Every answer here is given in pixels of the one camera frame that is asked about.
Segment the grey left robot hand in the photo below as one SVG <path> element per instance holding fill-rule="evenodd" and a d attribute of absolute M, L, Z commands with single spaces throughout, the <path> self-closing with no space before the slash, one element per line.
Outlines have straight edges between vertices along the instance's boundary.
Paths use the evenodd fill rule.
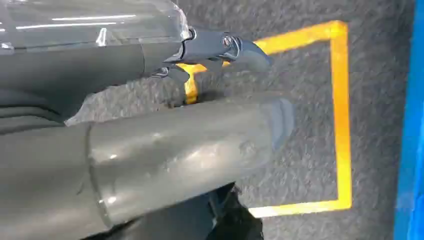
<path fill-rule="evenodd" d="M 271 65 L 251 41 L 190 26 L 170 0 L 1 1 L 1 239 L 261 239 L 232 188 L 291 135 L 280 94 L 65 124 L 109 87 L 184 84 L 182 64 L 224 62 Z"/>

